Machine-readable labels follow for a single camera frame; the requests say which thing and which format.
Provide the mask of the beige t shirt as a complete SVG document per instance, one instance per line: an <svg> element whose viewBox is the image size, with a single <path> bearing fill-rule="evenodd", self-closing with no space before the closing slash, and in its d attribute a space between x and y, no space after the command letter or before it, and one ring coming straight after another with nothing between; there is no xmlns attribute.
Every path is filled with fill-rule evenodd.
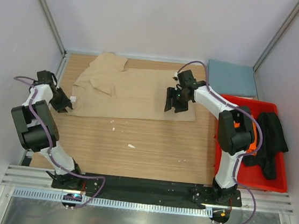
<svg viewBox="0 0 299 224"><path fill-rule="evenodd" d="M69 115L194 122L195 109L165 111L168 87L174 87L174 70L125 68L127 58L102 53L72 85L75 99Z"/></svg>

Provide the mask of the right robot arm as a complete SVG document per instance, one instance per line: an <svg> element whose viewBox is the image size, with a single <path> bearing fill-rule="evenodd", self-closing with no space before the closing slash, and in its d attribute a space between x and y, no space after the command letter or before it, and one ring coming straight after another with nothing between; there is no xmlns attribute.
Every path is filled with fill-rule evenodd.
<svg viewBox="0 0 299 224"><path fill-rule="evenodd" d="M212 182L211 199L223 204L236 193L241 156L255 141L254 118L248 107L237 106L217 94L205 81L197 81L192 71L175 73L174 87L166 90L164 111L188 111L189 102L201 104L217 119L217 141L222 151L221 163Z"/></svg>

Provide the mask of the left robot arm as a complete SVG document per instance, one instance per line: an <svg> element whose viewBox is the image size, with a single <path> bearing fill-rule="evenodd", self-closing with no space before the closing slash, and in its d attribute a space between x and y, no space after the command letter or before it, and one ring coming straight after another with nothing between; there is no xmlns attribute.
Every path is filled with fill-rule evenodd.
<svg viewBox="0 0 299 224"><path fill-rule="evenodd" d="M37 72L36 79L25 82L24 76L15 80L29 86L27 100L11 109L12 119L25 150L39 153L54 167L54 173L47 174L61 185L72 190L83 184L81 170L74 159L69 156L59 143L60 135L57 124L50 112L52 107L58 113L66 113L72 108L72 102L58 86L56 76L48 70Z"/></svg>

